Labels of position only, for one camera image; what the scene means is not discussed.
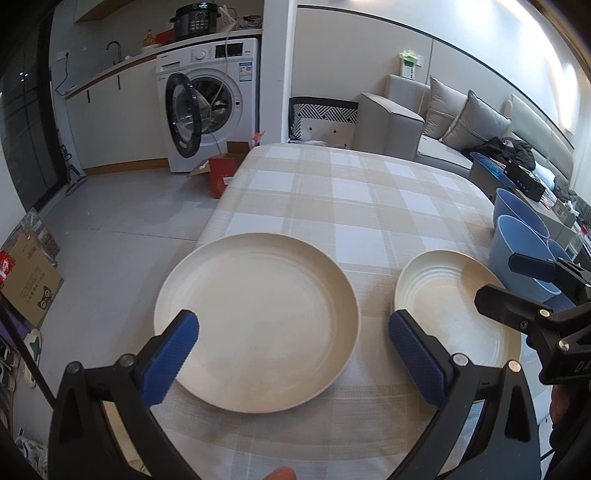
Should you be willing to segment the person's right hand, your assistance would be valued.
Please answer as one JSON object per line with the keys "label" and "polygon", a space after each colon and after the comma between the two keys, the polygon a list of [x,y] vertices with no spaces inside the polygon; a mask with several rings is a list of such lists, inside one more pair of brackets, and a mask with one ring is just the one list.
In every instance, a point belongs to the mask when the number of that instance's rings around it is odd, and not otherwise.
{"label": "person's right hand", "polygon": [[550,416],[553,423],[552,443],[590,438],[590,382],[554,385],[551,392]]}

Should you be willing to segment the person's left hand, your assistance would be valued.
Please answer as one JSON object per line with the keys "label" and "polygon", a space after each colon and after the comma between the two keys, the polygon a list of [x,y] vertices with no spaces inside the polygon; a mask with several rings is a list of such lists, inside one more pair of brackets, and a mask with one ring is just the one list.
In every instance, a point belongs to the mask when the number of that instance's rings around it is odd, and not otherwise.
{"label": "person's left hand", "polygon": [[263,480],[297,480],[297,475],[290,467],[280,467],[266,475]]}

